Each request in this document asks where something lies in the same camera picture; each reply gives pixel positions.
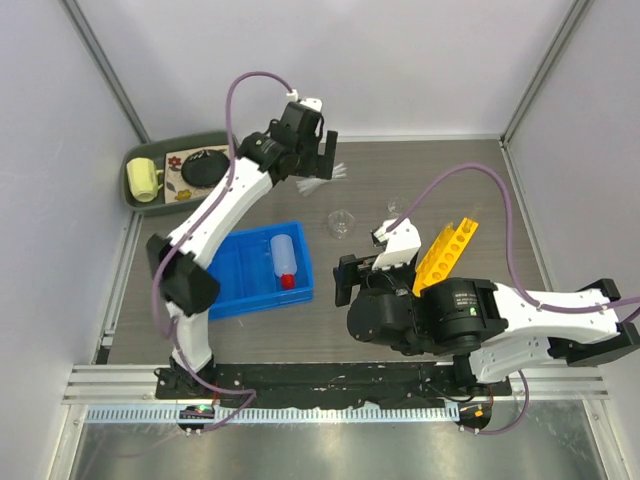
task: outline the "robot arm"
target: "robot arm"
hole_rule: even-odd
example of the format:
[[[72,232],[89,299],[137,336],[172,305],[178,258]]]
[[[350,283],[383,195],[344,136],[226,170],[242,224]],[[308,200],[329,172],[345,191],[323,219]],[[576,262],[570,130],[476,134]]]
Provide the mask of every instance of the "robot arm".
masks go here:
[[[196,372],[212,360],[207,312],[218,296],[220,284],[206,269],[224,238],[254,203],[289,175],[331,178],[338,134],[327,132],[325,153],[319,155],[324,124],[321,110],[322,102],[317,99],[290,102],[282,118],[272,120],[266,133],[255,132],[242,142],[232,187],[182,245],[163,274],[160,290],[169,314],[178,318],[178,344]],[[167,238],[153,235],[149,239],[147,255],[152,275],[171,247],[227,188],[226,180],[225,176],[198,209]],[[175,349],[172,359],[184,367]]]
[[[387,233],[373,233],[384,246],[377,257],[342,257],[334,268],[336,306],[351,303],[349,333],[356,340],[390,346],[404,355],[453,355],[461,387],[492,384],[507,375],[552,359],[570,366],[594,366],[640,347],[634,325],[620,324],[615,312],[570,315],[538,310],[508,286],[489,280],[450,278],[414,296],[419,236],[404,220]],[[612,280],[576,293],[531,292],[545,304],[603,305],[617,300]]]

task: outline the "clear glass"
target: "clear glass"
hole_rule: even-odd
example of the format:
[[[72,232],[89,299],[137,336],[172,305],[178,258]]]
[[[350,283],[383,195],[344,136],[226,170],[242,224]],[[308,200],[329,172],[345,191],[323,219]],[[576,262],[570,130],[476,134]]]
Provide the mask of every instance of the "clear glass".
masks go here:
[[[390,218],[398,218],[404,212],[409,210],[409,200],[405,197],[393,197],[387,202]]]
[[[349,236],[356,226],[356,219],[346,210],[336,210],[327,219],[329,233],[334,238],[342,239]]]

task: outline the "blue plastic crate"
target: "blue plastic crate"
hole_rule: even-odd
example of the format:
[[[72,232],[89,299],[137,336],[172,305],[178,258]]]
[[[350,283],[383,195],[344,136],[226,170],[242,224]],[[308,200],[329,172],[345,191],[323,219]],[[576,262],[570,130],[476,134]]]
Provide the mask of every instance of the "blue plastic crate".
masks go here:
[[[281,233],[293,240],[298,266],[296,286],[291,290],[284,290],[273,272],[271,238]],[[311,255],[300,222],[229,234],[207,271],[220,282],[218,298],[209,309],[209,321],[313,299]]]

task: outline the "gray table surface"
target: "gray table surface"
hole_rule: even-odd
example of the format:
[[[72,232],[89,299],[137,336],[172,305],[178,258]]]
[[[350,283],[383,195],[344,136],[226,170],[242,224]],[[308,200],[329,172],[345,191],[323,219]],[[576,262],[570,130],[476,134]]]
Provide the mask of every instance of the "gray table surface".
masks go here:
[[[243,315],[214,322],[210,343],[219,362],[336,362],[405,360],[382,346],[353,340],[346,329],[347,307],[334,306],[332,268],[342,255],[375,254],[369,231],[388,218],[392,197],[415,199],[442,171],[475,161],[495,169],[510,185],[497,141],[431,141],[341,143],[337,162],[348,179],[321,186],[309,197],[298,194],[295,179],[278,185],[254,205],[236,229],[292,220],[300,221],[313,261],[312,303]],[[488,278],[511,284],[505,261],[505,217],[501,197],[491,179],[463,172],[441,184],[411,217],[426,250],[446,223],[482,205],[480,227],[454,270],[454,275]],[[528,289],[543,289],[525,226],[516,205],[514,255]],[[327,230],[327,215],[346,209],[356,218],[349,238],[337,240]],[[167,234],[188,213],[145,218],[129,275],[109,363],[164,364],[171,352],[153,328],[151,279],[144,244],[152,233]]]

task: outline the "white plastic bottle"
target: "white plastic bottle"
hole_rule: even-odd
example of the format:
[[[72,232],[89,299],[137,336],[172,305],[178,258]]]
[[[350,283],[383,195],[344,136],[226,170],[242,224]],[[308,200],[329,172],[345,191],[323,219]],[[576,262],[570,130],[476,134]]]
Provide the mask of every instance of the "white plastic bottle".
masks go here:
[[[296,265],[296,255],[293,251],[293,241],[289,235],[276,235],[271,239],[271,259],[273,271],[277,277],[280,277],[282,288],[285,290],[295,288],[298,265]]]

